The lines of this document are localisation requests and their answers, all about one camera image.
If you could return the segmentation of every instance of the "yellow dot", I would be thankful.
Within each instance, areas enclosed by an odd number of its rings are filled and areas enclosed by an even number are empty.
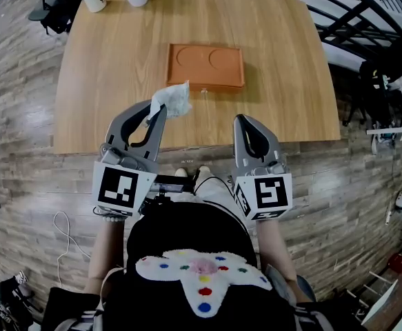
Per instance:
[[[199,280],[201,281],[201,282],[210,282],[210,278],[209,278],[209,276],[199,276]]]

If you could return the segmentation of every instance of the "human arm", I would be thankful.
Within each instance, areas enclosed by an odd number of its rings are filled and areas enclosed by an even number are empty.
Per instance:
[[[107,273],[113,268],[124,266],[123,238],[124,221],[103,222],[93,247],[85,293],[99,295]]]
[[[266,265],[271,265],[280,272],[286,283],[291,287],[297,302],[311,301],[297,284],[296,269],[283,240],[279,222],[275,219],[258,221],[256,229],[263,270]]]

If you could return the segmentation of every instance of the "red dot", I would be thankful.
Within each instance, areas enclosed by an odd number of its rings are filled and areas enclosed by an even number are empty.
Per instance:
[[[202,288],[201,290],[198,290],[198,293],[200,295],[210,295],[210,294],[212,294],[212,290],[205,287],[205,288]]]

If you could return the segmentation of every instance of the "blue dot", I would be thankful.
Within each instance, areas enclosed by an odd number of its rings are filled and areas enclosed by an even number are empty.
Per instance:
[[[199,304],[199,307],[198,307],[199,311],[202,311],[202,312],[209,312],[211,310],[211,308],[212,307],[210,306],[209,303]]]

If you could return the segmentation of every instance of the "wooden table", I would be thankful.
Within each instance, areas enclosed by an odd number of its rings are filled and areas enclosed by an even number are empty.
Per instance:
[[[54,151],[95,152],[113,118],[165,87],[169,43],[242,49],[241,94],[191,92],[189,114],[169,119],[161,148],[232,143],[236,114],[282,142],[340,139],[334,89],[306,5],[297,0],[108,0],[81,3],[61,65]]]

